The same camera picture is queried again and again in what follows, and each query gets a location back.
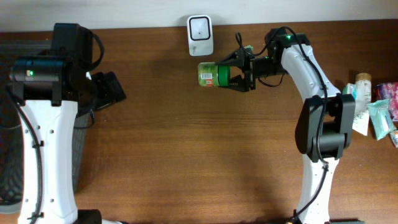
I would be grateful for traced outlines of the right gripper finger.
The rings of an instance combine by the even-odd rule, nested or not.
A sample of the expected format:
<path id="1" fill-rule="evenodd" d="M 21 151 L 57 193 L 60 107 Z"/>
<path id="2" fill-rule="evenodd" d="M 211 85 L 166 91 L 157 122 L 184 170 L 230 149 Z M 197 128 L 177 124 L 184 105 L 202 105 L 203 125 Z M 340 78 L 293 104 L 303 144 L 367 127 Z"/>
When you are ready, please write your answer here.
<path id="1" fill-rule="evenodd" d="M 238 75 L 232 78 L 226 77 L 225 81 L 222 81 L 219 87 L 244 93 L 249 91 L 250 85 L 251 85 L 250 79 Z"/>
<path id="2" fill-rule="evenodd" d="M 236 49 L 226 58 L 216 62 L 216 65 L 222 66 L 243 66 L 245 61 L 245 53 L 241 49 Z"/>

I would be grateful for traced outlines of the green bottle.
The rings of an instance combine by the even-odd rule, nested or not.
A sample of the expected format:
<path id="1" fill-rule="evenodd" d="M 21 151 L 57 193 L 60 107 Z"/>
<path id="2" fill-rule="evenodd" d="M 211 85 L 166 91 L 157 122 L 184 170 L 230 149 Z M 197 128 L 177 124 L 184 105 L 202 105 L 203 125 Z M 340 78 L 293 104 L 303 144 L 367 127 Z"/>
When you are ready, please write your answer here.
<path id="1" fill-rule="evenodd" d="M 198 84 L 200 86 L 229 86 L 231 69 L 229 66 L 217 65 L 214 62 L 202 62 L 197 66 Z"/>

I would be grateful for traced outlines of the small teal gum pack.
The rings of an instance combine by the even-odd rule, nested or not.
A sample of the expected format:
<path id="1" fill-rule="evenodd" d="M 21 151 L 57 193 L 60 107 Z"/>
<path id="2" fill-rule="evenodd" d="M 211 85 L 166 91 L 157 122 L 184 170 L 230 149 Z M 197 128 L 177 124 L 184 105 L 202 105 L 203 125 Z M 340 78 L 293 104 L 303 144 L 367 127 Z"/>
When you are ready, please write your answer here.
<path id="1" fill-rule="evenodd" d="M 348 83 L 342 91 L 342 94 L 351 94 L 354 98 L 356 98 L 356 85 L 352 83 Z"/>

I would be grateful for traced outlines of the white tube with cork cap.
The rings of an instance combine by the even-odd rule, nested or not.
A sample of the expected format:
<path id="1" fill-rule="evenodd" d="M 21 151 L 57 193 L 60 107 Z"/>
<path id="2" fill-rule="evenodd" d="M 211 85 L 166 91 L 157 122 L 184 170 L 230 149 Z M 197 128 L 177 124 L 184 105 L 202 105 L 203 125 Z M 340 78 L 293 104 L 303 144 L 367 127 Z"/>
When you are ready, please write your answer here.
<path id="1" fill-rule="evenodd" d="M 368 104 L 371 102 L 371 75 L 359 73 L 356 75 L 356 106 L 354 112 L 353 130 L 367 136 L 369 126 Z"/>

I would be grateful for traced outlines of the red purple tissue pack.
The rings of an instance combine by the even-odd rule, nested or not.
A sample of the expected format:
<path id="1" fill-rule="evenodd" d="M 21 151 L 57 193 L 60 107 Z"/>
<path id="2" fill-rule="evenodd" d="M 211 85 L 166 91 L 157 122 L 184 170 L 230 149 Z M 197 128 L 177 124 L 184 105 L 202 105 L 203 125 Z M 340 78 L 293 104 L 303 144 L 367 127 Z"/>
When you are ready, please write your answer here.
<path id="1" fill-rule="evenodd" d="M 388 100 L 391 119 L 397 122 L 397 82 L 382 83 L 375 87 L 377 100 Z"/>

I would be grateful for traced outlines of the teal wipes packet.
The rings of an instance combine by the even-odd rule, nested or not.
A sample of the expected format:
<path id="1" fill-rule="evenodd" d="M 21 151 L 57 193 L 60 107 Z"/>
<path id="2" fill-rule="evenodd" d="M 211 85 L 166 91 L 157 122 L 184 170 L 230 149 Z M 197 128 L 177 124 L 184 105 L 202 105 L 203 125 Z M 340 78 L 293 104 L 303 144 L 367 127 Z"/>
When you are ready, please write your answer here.
<path id="1" fill-rule="evenodd" d="M 368 103 L 367 107 L 377 140 L 396 130 L 389 113 L 389 100 L 377 100 L 374 103 Z"/>

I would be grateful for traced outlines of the orange snack packet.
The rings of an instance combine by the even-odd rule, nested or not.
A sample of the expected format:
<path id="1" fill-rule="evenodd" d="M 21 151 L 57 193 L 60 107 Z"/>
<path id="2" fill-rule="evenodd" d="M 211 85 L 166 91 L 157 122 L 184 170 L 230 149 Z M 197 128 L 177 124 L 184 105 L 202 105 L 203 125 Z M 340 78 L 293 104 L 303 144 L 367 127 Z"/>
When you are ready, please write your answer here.
<path id="1" fill-rule="evenodd" d="M 391 140 L 396 148 L 398 148 L 398 130 L 389 133 Z"/>

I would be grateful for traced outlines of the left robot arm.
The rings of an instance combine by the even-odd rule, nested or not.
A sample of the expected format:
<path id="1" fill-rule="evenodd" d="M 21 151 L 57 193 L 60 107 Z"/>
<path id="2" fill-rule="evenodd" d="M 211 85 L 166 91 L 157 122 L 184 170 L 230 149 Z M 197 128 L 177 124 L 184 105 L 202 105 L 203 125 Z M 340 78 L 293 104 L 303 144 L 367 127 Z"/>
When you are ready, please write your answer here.
<path id="1" fill-rule="evenodd" d="M 19 223 L 103 223 L 97 209 L 77 208 L 72 184 L 75 120 L 126 98 L 113 72 L 96 72 L 100 38 L 57 23 L 51 46 L 18 58 L 6 92 L 22 125 L 24 189 Z"/>

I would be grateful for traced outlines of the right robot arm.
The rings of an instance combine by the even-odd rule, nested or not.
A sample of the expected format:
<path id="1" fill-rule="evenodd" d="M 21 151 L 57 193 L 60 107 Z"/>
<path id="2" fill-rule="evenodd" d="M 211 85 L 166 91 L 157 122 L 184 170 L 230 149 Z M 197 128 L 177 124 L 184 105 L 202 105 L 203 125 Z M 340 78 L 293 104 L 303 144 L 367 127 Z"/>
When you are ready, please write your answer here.
<path id="1" fill-rule="evenodd" d="M 333 176 L 352 139 L 356 102 L 342 94 L 320 68 L 308 37 L 288 26 L 271 29 L 263 52 L 245 47 L 235 34 L 238 49 L 217 64 L 237 67 L 242 75 L 226 78 L 220 87 L 248 92 L 256 82 L 274 75 L 290 75 L 303 101 L 295 128 L 295 143 L 303 158 L 303 181 L 297 208 L 287 223 L 330 223 L 329 200 Z"/>

